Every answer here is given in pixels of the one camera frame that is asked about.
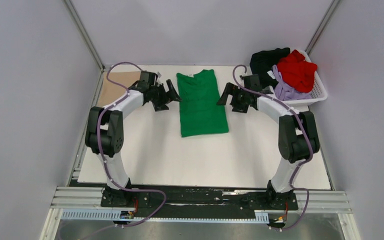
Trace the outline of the green t shirt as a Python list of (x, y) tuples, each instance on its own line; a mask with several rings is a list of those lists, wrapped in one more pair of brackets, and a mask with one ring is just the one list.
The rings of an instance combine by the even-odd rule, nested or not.
[(192, 75), (177, 73), (176, 79), (182, 99), (179, 103), (181, 137), (228, 133), (225, 107), (217, 105), (220, 93), (215, 71), (203, 69)]

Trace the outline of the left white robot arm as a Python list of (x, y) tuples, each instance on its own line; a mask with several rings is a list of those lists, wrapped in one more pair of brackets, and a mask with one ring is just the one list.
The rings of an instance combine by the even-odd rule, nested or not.
[(98, 157), (106, 176), (101, 206), (126, 207), (138, 195), (124, 168), (121, 150), (124, 145), (124, 120), (146, 103), (152, 103), (156, 112), (169, 109), (171, 102), (181, 102), (172, 80), (159, 83), (158, 74), (141, 71), (131, 86), (121, 85), (125, 93), (103, 107), (89, 110), (85, 145)]

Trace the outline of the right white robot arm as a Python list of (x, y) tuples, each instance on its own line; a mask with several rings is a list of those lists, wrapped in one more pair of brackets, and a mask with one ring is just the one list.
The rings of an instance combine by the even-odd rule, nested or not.
[(277, 145), (281, 160), (266, 191), (250, 202), (256, 207), (283, 210), (295, 198), (294, 181), (301, 166), (320, 150), (315, 117), (312, 112), (296, 110), (263, 90), (257, 75), (246, 75), (242, 79), (244, 86), (228, 82), (216, 104), (224, 106), (228, 97), (232, 97), (233, 112), (247, 113), (249, 107), (253, 107), (278, 124)]

